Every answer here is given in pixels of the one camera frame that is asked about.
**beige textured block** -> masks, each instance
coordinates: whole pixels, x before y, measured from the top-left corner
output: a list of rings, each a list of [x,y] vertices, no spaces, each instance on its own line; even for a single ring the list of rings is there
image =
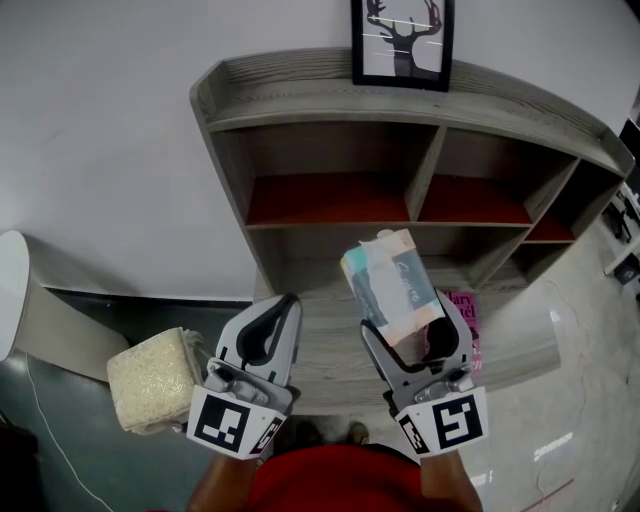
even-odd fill
[[[191,346],[201,339],[180,328],[165,331],[111,358],[107,374],[118,421],[144,433],[189,411],[193,386],[202,384]]]

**framed picture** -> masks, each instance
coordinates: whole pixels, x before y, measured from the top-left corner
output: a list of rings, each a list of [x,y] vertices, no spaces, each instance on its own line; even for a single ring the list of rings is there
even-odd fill
[[[448,91],[454,0],[351,0],[353,83]]]

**red shirt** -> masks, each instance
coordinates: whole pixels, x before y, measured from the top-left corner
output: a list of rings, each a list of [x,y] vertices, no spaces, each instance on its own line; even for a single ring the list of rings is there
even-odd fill
[[[420,467],[359,446],[286,453],[256,473],[251,511],[451,510],[422,497]]]

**black frame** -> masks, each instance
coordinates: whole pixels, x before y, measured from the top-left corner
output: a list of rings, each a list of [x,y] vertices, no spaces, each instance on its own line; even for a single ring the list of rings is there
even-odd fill
[[[404,76],[365,75],[363,73],[362,3],[364,0],[351,0],[351,40],[352,73],[356,85],[382,85],[390,87],[410,87],[447,92],[451,79],[451,54],[453,52],[453,29],[455,25],[455,0],[444,0],[444,36],[442,43],[442,68],[437,80],[409,78]]]

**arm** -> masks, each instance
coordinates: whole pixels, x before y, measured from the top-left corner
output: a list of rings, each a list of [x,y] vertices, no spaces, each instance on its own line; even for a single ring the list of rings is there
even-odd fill
[[[238,460],[216,455],[193,491],[187,512],[231,512],[243,510],[256,473],[256,460]]]
[[[478,493],[457,451],[422,459],[420,487],[427,499],[455,505],[460,512],[482,512]]]

